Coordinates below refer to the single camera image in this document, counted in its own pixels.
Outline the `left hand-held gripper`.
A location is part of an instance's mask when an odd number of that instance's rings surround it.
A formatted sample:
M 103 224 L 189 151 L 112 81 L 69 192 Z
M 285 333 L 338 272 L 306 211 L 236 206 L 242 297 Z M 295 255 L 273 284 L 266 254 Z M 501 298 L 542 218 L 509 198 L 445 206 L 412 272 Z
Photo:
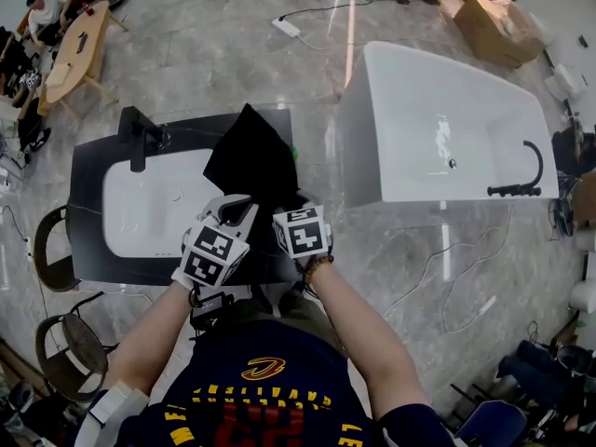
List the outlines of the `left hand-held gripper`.
M 222 286 L 250 251 L 248 237 L 258 209 L 248 195 L 212 199 L 183 234 L 183 256 L 171 279 L 189 291 Z

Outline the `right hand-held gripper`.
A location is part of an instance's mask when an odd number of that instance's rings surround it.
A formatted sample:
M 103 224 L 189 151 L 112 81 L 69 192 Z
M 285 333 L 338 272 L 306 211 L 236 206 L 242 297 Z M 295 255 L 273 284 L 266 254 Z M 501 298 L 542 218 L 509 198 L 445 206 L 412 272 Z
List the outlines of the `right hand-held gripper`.
M 278 245 L 293 260 L 331 253 L 332 230 L 324 206 L 304 190 L 276 209 L 272 225 Z

